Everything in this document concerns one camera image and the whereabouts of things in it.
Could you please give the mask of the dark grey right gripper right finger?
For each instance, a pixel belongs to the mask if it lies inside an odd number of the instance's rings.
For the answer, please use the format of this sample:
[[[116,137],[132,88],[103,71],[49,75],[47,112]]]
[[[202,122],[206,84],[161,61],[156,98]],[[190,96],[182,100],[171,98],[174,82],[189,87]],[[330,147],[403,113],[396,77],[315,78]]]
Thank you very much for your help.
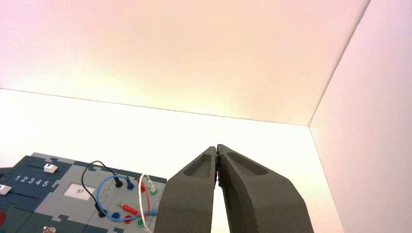
[[[312,233],[306,203],[293,183],[219,144],[219,186],[232,233]]]

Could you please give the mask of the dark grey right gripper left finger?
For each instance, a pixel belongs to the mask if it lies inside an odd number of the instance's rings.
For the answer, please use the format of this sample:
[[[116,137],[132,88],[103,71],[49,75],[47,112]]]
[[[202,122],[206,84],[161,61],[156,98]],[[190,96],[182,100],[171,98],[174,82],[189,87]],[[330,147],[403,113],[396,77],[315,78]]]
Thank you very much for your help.
[[[167,181],[154,232],[211,232],[216,156],[216,148],[208,147]]]

